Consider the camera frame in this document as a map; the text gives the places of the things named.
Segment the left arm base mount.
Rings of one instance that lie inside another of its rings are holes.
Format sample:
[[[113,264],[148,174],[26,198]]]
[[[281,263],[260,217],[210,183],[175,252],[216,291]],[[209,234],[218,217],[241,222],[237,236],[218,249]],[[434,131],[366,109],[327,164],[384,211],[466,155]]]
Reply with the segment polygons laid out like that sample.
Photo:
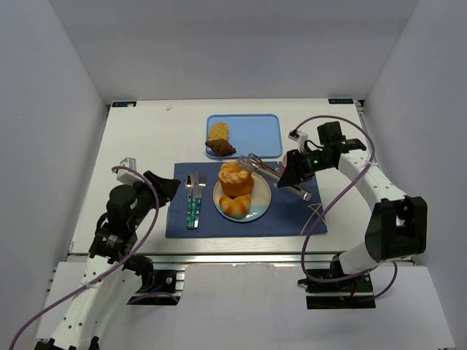
[[[149,257],[134,255],[124,265],[141,282],[129,305],[176,306],[181,298],[185,270],[181,267],[154,264]]]

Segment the metal food tongs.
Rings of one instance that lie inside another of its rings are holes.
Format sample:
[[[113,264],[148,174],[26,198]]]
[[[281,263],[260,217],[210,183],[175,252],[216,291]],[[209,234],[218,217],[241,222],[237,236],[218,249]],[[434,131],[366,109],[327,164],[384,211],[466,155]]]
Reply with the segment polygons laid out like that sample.
[[[271,181],[275,187],[279,187],[280,172],[266,165],[257,155],[252,153],[247,156],[242,155],[237,161],[241,169],[259,174],[263,178]],[[312,199],[312,194],[310,192],[307,192],[297,185],[287,186],[285,189],[298,195],[304,201],[310,201]]]

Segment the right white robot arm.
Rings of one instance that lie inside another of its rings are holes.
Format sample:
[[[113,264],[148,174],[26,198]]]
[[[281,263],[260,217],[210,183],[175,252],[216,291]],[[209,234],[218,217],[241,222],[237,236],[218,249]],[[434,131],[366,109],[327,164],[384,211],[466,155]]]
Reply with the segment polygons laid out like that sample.
[[[341,131],[340,118],[318,127],[320,147],[311,150],[308,136],[295,128],[289,139],[298,149],[286,154],[285,169],[278,187],[293,187],[312,179],[318,172],[335,168],[350,183],[331,201],[335,205],[355,188],[371,210],[364,240],[354,248],[336,255],[329,274],[306,278],[318,284],[337,284],[369,273],[381,263],[422,254],[426,249],[428,205],[396,187],[374,162],[374,143],[348,139]]]

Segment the large orange bundt bread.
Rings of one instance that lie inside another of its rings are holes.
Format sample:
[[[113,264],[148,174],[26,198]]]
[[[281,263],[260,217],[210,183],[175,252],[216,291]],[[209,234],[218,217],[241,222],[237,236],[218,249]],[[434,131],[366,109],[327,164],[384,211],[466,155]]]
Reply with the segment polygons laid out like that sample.
[[[249,195],[255,185],[252,173],[242,169],[237,162],[222,164],[218,179],[224,194],[232,198]]]

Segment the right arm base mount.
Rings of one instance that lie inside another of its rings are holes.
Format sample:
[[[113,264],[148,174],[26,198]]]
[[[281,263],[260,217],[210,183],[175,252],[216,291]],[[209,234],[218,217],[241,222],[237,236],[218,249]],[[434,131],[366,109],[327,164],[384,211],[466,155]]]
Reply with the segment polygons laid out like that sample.
[[[299,279],[305,289],[308,310],[347,310],[376,308],[373,284],[369,273],[353,276],[345,281],[318,283]]]

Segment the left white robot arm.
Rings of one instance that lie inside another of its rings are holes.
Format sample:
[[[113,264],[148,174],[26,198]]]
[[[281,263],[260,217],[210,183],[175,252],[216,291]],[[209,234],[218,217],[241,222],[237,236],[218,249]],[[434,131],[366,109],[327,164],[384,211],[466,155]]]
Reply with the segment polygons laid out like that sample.
[[[36,349],[102,349],[119,312],[154,282],[152,260],[135,252],[143,243],[136,230],[151,210],[174,199],[180,181],[127,166],[113,171],[120,185],[110,191],[97,222],[80,288],[53,334]]]

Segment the striped orange round bread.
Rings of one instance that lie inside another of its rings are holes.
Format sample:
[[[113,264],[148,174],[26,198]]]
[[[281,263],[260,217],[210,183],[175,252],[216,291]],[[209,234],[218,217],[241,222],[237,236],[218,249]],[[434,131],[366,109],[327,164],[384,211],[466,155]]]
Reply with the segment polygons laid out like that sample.
[[[218,203],[224,215],[235,219],[241,219],[250,211],[251,195],[241,195],[235,198],[223,195],[219,198]]]

